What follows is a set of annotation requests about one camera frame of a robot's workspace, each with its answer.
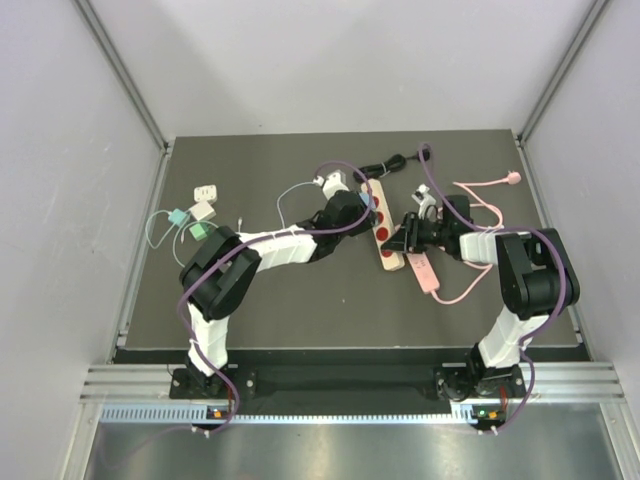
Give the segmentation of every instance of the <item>white plug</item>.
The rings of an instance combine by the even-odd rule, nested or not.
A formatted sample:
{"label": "white plug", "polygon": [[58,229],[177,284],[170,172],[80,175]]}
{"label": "white plug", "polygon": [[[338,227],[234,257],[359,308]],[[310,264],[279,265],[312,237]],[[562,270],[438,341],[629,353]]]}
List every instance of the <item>white plug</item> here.
{"label": "white plug", "polygon": [[420,205],[418,210],[418,217],[423,219],[427,213],[427,210],[431,205],[436,205],[436,199],[429,194],[429,187],[424,183],[418,187],[418,189],[411,194],[411,198]]}
{"label": "white plug", "polygon": [[218,188],[215,185],[203,185],[193,189],[193,199],[196,202],[215,203],[218,200]]}
{"label": "white plug", "polygon": [[322,193],[324,193],[325,198],[329,200],[340,190],[349,190],[349,187],[347,187],[347,176],[342,170],[336,170],[327,175],[324,185],[322,186]]}
{"label": "white plug", "polygon": [[209,202],[198,202],[189,209],[189,212],[198,222],[209,220],[216,215],[216,211],[209,205]]}

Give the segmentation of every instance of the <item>pink plug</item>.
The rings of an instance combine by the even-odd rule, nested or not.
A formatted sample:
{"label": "pink plug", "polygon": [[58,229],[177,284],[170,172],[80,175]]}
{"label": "pink plug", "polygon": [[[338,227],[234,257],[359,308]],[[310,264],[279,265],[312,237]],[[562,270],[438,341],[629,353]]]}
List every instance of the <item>pink plug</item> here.
{"label": "pink plug", "polygon": [[522,180],[522,177],[518,172],[509,172],[509,175],[507,175],[504,179],[504,183],[515,185],[516,183],[520,183],[520,180]]}

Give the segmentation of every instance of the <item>pink usb cable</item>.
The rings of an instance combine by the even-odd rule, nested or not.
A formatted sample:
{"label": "pink usb cable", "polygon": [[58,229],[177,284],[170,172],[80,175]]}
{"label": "pink usb cable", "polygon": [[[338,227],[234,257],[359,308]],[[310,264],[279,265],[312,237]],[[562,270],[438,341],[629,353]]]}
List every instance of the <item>pink usb cable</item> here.
{"label": "pink usb cable", "polygon": [[[501,178],[499,180],[494,180],[492,182],[482,182],[482,183],[453,182],[453,184],[456,187],[462,188],[469,195],[471,195],[473,198],[476,199],[478,203],[472,203],[471,207],[484,207],[490,212],[494,213],[496,217],[498,217],[498,223],[496,223],[495,225],[480,227],[480,228],[484,228],[485,230],[499,230],[503,227],[502,211],[495,205],[492,205],[482,200],[482,198],[480,198],[473,190],[471,190],[471,187],[490,187],[492,185],[500,185],[502,183],[506,183],[509,185],[516,185],[517,183],[520,182],[520,180],[522,180],[522,177],[518,172],[509,172],[509,174],[506,177]],[[464,262],[465,265],[468,265],[471,268],[475,268],[476,270],[481,270],[481,273],[475,278],[473,282],[471,282],[471,285],[469,285],[467,289],[464,292],[462,292],[458,297],[452,300],[443,300],[436,293],[436,290],[440,288],[440,282],[438,281],[438,278],[436,277],[436,274],[433,268],[431,267],[431,264],[429,263],[429,259],[427,258],[426,254],[407,255],[407,258],[409,260],[409,263],[411,264],[411,267],[413,268],[414,273],[416,274],[416,278],[418,279],[418,283],[420,283],[422,291],[425,293],[431,293],[431,296],[434,298],[434,300],[438,303],[441,303],[442,305],[453,305],[455,303],[458,303],[464,300],[466,296],[469,295],[469,293],[474,289],[474,287],[480,282],[480,280],[482,280],[484,277],[486,277],[489,274],[489,272],[491,271],[491,268],[493,267],[493,265],[476,265],[475,263]]]}

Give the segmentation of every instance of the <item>white electrical outlet box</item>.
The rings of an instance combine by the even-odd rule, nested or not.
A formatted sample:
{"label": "white electrical outlet box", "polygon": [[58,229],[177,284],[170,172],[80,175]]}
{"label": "white electrical outlet box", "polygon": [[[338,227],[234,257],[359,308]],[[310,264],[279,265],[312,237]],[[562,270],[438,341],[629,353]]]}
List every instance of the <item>white electrical outlet box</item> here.
{"label": "white electrical outlet box", "polygon": [[203,185],[193,189],[193,199],[196,202],[215,203],[218,200],[218,188],[215,185]]}
{"label": "white electrical outlet box", "polygon": [[349,190],[347,187],[347,176],[342,170],[336,170],[327,175],[322,185],[322,193],[327,200],[333,197],[340,190]]}

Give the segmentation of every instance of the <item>light blue cable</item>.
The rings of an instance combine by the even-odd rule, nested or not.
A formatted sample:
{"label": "light blue cable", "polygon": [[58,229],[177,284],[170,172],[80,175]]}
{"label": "light blue cable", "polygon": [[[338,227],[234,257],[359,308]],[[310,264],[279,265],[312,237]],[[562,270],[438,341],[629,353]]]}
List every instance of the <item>light blue cable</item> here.
{"label": "light blue cable", "polygon": [[282,200],[282,197],[284,197],[291,190],[295,190],[296,188],[302,187],[303,185],[315,185],[315,186],[317,186],[317,184],[315,184],[313,182],[298,183],[297,185],[294,185],[293,187],[287,188],[284,192],[282,192],[282,195],[280,195],[278,197],[278,200],[276,200],[276,208],[278,209],[278,215],[280,215],[280,223],[282,223],[282,228],[287,228],[287,225],[284,223],[284,215],[282,215],[282,209],[280,208],[280,201]]}
{"label": "light blue cable", "polygon": [[218,228],[218,225],[216,225],[213,222],[208,222],[206,220],[196,220],[195,222],[191,222],[191,223],[186,223],[185,225],[183,225],[182,227],[180,227],[178,229],[178,231],[176,232],[175,236],[173,237],[173,258],[175,259],[176,262],[178,262],[178,265],[180,265],[182,268],[184,268],[184,263],[182,263],[180,261],[180,259],[178,258],[178,255],[176,254],[176,242],[178,241],[178,237],[180,236],[180,232],[185,231],[187,228],[193,226],[193,225],[197,225],[199,223],[206,223],[207,225],[211,225],[214,228]]}
{"label": "light blue cable", "polygon": [[162,238],[160,239],[160,241],[154,245],[153,242],[151,241],[151,234],[149,233],[149,224],[151,223],[151,220],[153,220],[154,218],[156,218],[156,215],[158,215],[159,213],[166,213],[167,214],[167,218],[169,217],[169,215],[171,215],[171,212],[169,210],[158,210],[157,212],[152,213],[149,218],[147,218],[147,223],[144,226],[144,232],[145,232],[145,236],[147,238],[147,243],[149,244],[149,246],[151,248],[153,248],[154,250],[157,250],[158,247],[160,247],[160,245],[162,245],[162,242],[164,242],[164,239],[167,238],[167,235],[169,235],[169,233],[171,232],[171,230],[173,230],[173,227],[175,227],[175,225],[171,225],[167,231],[164,233],[164,235],[162,236]]}

